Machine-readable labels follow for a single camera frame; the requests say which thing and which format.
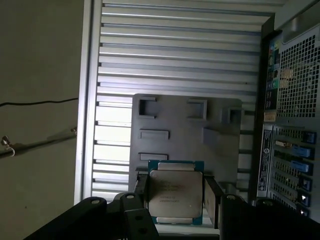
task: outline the blue connector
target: blue connector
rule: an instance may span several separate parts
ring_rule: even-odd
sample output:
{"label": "blue connector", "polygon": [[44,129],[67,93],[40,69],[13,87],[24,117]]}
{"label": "blue connector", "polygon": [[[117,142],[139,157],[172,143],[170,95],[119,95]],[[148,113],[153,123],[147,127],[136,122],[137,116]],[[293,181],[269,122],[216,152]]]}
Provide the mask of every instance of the blue connector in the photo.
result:
{"label": "blue connector", "polygon": [[310,171],[309,164],[298,162],[298,161],[291,161],[291,167],[302,173],[308,173]]}
{"label": "blue connector", "polygon": [[302,142],[307,144],[316,144],[317,133],[313,131],[304,131],[302,136]]}
{"label": "blue connector", "polygon": [[303,158],[310,158],[312,155],[312,151],[310,148],[307,147],[302,147],[302,146],[298,146],[298,145],[293,145],[292,146],[292,152],[295,155],[298,155],[299,157],[303,157]]}

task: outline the horizontal metal slat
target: horizontal metal slat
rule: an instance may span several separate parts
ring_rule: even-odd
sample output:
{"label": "horizontal metal slat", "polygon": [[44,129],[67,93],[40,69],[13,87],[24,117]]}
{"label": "horizontal metal slat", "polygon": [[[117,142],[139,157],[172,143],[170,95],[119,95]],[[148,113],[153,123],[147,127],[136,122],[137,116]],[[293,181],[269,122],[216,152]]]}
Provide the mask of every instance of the horizontal metal slat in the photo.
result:
{"label": "horizontal metal slat", "polygon": [[240,150],[252,150],[254,142],[254,136],[253,135],[240,135],[240,144],[239,149]]}
{"label": "horizontal metal slat", "polygon": [[262,4],[262,5],[282,6],[288,0],[192,0],[192,1],[225,3],[225,4]]}
{"label": "horizontal metal slat", "polygon": [[252,104],[252,103],[243,103],[242,104],[242,109],[245,110],[245,111],[254,112],[254,111],[256,111],[256,105]]}
{"label": "horizontal metal slat", "polygon": [[248,181],[250,179],[250,173],[241,173],[238,172],[236,175],[237,180],[246,180]]}
{"label": "horizontal metal slat", "polygon": [[96,121],[131,123],[131,108],[97,106]]}
{"label": "horizontal metal slat", "polygon": [[112,145],[112,146],[127,146],[130,147],[130,142],[128,141],[105,141],[105,140],[97,140],[95,141],[98,145]]}
{"label": "horizontal metal slat", "polygon": [[98,126],[111,126],[111,127],[131,128],[131,123],[129,123],[129,122],[97,121],[96,125],[98,125]]}
{"label": "horizontal metal slat", "polygon": [[130,84],[130,85],[149,85],[154,87],[176,87],[176,88],[199,88],[199,89],[216,89],[228,91],[245,91],[255,93],[257,85],[243,84],[236,82],[212,82],[212,81],[189,81],[179,79],[160,79],[160,78],[139,78],[139,77],[121,77],[121,76],[98,76],[98,82],[101,87],[108,87],[108,84]]}
{"label": "horizontal metal slat", "polygon": [[138,37],[121,37],[121,36],[101,36],[101,43],[106,44],[127,44],[127,45],[145,45],[156,47],[181,47],[181,48],[195,48],[195,49],[217,49],[228,51],[242,51],[242,52],[260,52],[258,44],[237,44],[228,42],[209,42],[209,41],[181,41],[172,39],[149,39]]}
{"label": "horizontal metal slat", "polygon": [[177,30],[139,29],[127,27],[101,27],[101,34],[110,37],[134,37],[183,41],[220,42],[259,45],[260,36],[244,34],[224,34],[211,32],[191,32]]}
{"label": "horizontal metal slat", "polygon": [[115,183],[115,184],[128,184],[129,175],[119,174],[113,172],[93,171],[93,179],[97,179],[99,182]]}
{"label": "horizontal metal slat", "polygon": [[104,198],[107,202],[112,202],[116,195],[119,192],[111,192],[111,191],[92,191],[92,197],[100,197]]}
{"label": "horizontal metal slat", "polygon": [[130,143],[129,127],[95,126],[94,140]]}
{"label": "horizontal metal slat", "polygon": [[93,190],[119,191],[121,193],[121,192],[127,192],[129,187],[127,184],[93,182],[92,189]]}
{"label": "horizontal metal slat", "polygon": [[128,165],[112,165],[112,164],[93,164],[93,170],[97,171],[107,171],[107,172],[129,172]]}
{"label": "horizontal metal slat", "polygon": [[94,145],[93,158],[101,160],[129,161],[129,146]]}
{"label": "horizontal metal slat", "polygon": [[[215,23],[229,23],[229,24],[243,24],[243,25],[259,25],[261,27],[268,20],[268,16],[252,16],[252,15],[237,15],[226,13],[212,13],[212,12],[190,12],[185,10],[165,10],[154,8],[137,8],[137,7],[103,7],[102,15],[108,17],[125,17],[133,18],[150,18],[150,19],[164,19],[164,20],[182,20],[191,23],[196,22],[215,22]],[[149,20],[144,20],[145,25],[149,25]]]}
{"label": "horizontal metal slat", "polygon": [[129,161],[95,159],[94,162],[96,164],[111,164],[111,165],[129,166]]}
{"label": "horizontal metal slat", "polygon": [[167,59],[151,59],[139,57],[116,57],[116,56],[100,56],[100,63],[111,64],[137,64],[146,66],[167,66],[167,67],[183,67],[183,68],[199,68],[199,69],[217,69],[229,71],[246,71],[258,72],[258,65],[235,64],[235,63],[219,63],[219,62],[201,62],[201,61],[185,61],[185,60],[167,60]]}
{"label": "horizontal metal slat", "polygon": [[256,102],[256,96],[237,94],[235,92],[225,93],[221,90],[216,91],[214,89],[194,89],[194,88],[173,88],[173,87],[159,87],[154,86],[130,86],[120,85],[116,86],[98,86],[97,92],[99,94],[124,94],[124,95],[135,95],[135,94],[158,94],[158,95],[176,95],[176,96],[191,96],[191,97],[206,97],[206,98],[229,98],[239,99],[245,104],[254,105]]}
{"label": "horizontal metal slat", "polygon": [[249,188],[249,180],[236,180],[236,188],[237,189],[248,189]]}
{"label": "horizontal metal slat", "polygon": [[280,194],[279,192],[271,188],[270,197],[273,199],[272,194],[275,195],[277,198],[279,198],[280,201],[283,201],[284,203],[286,203],[287,205],[290,205],[294,209],[296,208],[296,204],[294,202],[290,201],[288,198],[286,198],[285,196],[283,196],[282,194]]}
{"label": "horizontal metal slat", "polygon": [[154,26],[154,27],[171,27],[171,28],[193,28],[193,29],[211,29],[211,30],[229,30],[229,31],[261,31],[261,25],[233,24],[223,22],[205,22],[205,21],[182,21],[168,19],[152,19],[152,18],[130,18],[130,17],[112,17],[103,16],[101,19],[103,24],[126,24],[136,26]]}
{"label": "horizontal metal slat", "polygon": [[127,76],[127,77],[147,77],[147,78],[167,78],[167,79],[189,79],[189,80],[207,80],[218,83],[243,83],[257,84],[256,75],[239,75],[239,74],[222,74],[222,73],[205,73],[191,71],[165,71],[153,69],[135,69],[135,68],[115,68],[99,67],[98,73],[109,76]]}
{"label": "horizontal metal slat", "polygon": [[238,159],[238,169],[251,169],[251,161],[252,155],[251,154],[239,154]]}
{"label": "horizontal metal slat", "polygon": [[299,182],[299,179],[297,177],[295,177],[295,176],[292,176],[291,174],[288,174],[288,173],[286,173],[284,171],[281,171],[281,170],[279,170],[279,169],[277,169],[275,167],[272,167],[271,169],[272,169],[273,172],[276,172],[276,173],[284,176],[286,179],[290,179],[294,183],[298,183]]}
{"label": "horizontal metal slat", "polygon": [[208,61],[234,64],[259,65],[259,56],[249,54],[238,54],[230,51],[229,53],[220,52],[197,52],[180,50],[150,50],[135,48],[118,48],[118,47],[100,47],[101,55],[116,57],[139,57],[139,58],[157,58],[157,59],[177,59],[190,61]]}
{"label": "horizontal metal slat", "polygon": [[221,1],[181,1],[181,0],[103,0],[104,4],[127,4],[127,5],[144,5],[144,6],[161,6],[161,7],[179,7],[191,9],[212,9],[227,11],[246,11],[260,13],[275,13],[281,7],[277,4],[240,4],[230,1],[221,3]]}
{"label": "horizontal metal slat", "polygon": [[294,189],[292,189],[291,187],[283,184],[282,182],[280,182],[280,181],[278,181],[278,180],[276,180],[276,179],[274,179],[274,178],[271,178],[271,187],[272,187],[273,189],[274,189],[274,187],[273,187],[273,184],[272,184],[272,183],[277,184],[278,186],[280,186],[281,188],[283,188],[283,189],[284,189],[283,193],[290,192],[290,193],[293,194],[295,197],[297,197],[297,195],[298,195],[297,191],[294,190]]}
{"label": "horizontal metal slat", "polygon": [[96,96],[96,101],[97,102],[104,102],[104,103],[131,104],[131,107],[132,107],[132,97],[131,96],[98,95],[98,96]]}
{"label": "horizontal metal slat", "polygon": [[240,129],[245,131],[253,131],[255,129],[255,116],[243,115],[241,117]]}

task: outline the screw hole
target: screw hole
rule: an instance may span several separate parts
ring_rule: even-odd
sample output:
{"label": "screw hole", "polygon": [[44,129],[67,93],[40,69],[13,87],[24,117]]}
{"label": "screw hole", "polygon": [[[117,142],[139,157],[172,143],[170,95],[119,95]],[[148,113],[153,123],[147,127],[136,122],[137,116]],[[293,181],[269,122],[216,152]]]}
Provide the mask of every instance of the screw hole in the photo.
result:
{"label": "screw hole", "polygon": [[143,218],[144,218],[143,216],[135,216],[135,220],[138,220],[138,221],[142,220]]}
{"label": "screw hole", "polygon": [[144,228],[139,228],[138,232],[141,233],[141,234],[146,234],[148,232],[148,229],[146,229],[145,227]]}

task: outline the perforated metal panel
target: perforated metal panel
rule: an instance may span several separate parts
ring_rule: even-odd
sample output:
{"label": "perforated metal panel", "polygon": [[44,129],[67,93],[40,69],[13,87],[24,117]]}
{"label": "perforated metal panel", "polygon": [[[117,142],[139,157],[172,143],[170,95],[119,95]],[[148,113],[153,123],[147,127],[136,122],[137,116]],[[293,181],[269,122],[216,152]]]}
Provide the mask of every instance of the perforated metal panel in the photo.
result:
{"label": "perforated metal panel", "polygon": [[280,197],[276,193],[272,193],[271,198],[273,200],[276,200],[277,202],[281,203],[282,205],[285,205],[289,209],[296,210],[296,206],[291,205],[290,203],[287,202],[287,200],[283,199],[282,197]]}
{"label": "perforated metal panel", "polygon": [[292,180],[291,178],[286,177],[282,172],[279,172],[279,171],[274,171],[272,173],[272,178],[286,185],[287,187],[292,188],[293,190],[297,190],[298,179]]}
{"label": "perforated metal panel", "polygon": [[303,136],[303,132],[301,130],[296,129],[286,129],[286,128],[277,128],[276,129],[276,135],[278,136],[284,136],[284,137],[290,137],[294,139],[301,140]]}
{"label": "perforated metal panel", "polygon": [[277,170],[280,170],[280,172],[277,174],[279,174],[281,178],[287,179],[284,173],[289,174],[292,177],[298,177],[298,171],[293,169],[289,162],[282,161],[275,157],[273,160],[273,167]]}
{"label": "perforated metal panel", "polygon": [[305,37],[281,53],[277,116],[316,116],[320,49],[316,35]]}

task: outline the metal pipe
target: metal pipe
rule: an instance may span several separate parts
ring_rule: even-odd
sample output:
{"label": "metal pipe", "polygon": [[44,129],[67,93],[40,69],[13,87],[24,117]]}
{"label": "metal pipe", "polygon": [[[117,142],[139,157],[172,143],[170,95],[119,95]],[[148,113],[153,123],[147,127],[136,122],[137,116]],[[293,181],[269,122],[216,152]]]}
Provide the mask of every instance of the metal pipe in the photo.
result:
{"label": "metal pipe", "polygon": [[[57,144],[57,143],[62,143],[64,141],[71,140],[74,138],[76,138],[76,135],[72,134],[69,136],[64,136],[64,137],[60,137],[60,138],[56,138],[56,139],[40,141],[40,142],[31,143],[31,144],[27,144],[27,145],[21,145],[18,147],[15,147],[14,145],[12,145],[11,147],[14,149],[15,156],[16,156],[19,154],[24,154],[24,153],[28,152],[29,150],[34,150],[37,148],[46,147],[46,146]],[[10,157],[12,155],[12,153],[13,153],[12,150],[1,151],[0,152],[0,159]]]}

